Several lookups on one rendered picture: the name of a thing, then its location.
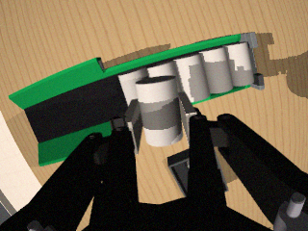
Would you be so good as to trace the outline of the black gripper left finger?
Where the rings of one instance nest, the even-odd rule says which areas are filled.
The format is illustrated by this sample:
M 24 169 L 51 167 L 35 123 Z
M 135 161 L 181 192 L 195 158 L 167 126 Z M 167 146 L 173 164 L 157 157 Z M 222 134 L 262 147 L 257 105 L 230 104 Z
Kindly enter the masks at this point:
M 139 202 L 139 100 L 132 99 L 125 115 L 112 117 L 110 124 L 110 136 L 87 135 L 0 231 L 76 231 L 92 199 L 85 231 L 131 231 L 130 203 Z

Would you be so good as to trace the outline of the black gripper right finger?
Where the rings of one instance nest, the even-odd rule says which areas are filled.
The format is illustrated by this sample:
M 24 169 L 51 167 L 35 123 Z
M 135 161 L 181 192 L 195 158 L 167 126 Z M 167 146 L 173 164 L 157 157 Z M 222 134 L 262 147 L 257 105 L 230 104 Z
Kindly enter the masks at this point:
M 308 173 L 234 115 L 207 120 L 185 91 L 178 96 L 188 144 L 190 134 L 184 231 L 233 231 L 214 147 L 273 231 L 308 231 Z

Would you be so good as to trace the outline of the black shallow tray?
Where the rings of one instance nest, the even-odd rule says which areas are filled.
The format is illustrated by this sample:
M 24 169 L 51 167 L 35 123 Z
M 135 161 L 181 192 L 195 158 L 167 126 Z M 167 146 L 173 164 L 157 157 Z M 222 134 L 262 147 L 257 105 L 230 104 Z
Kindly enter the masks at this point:
M 220 168 L 220 172 L 222 175 L 222 182 L 224 187 L 224 192 L 228 192 L 228 187 L 218 160 L 218 156 L 215 150 L 216 160 L 218 163 L 218 169 Z M 189 149 L 186 149 L 184 151 L 181 151 L 177 154 L 174 154 L 172 156 L 167 157 L 167 166 L 173 175 L 178 187 L 180 188 L 182 194 L 184 197 L 187 197 L 187 190 L 188 190 L 188 165 L 187 161 L 189 160 Z M 226 188 L 225 188 L 226 187 Z

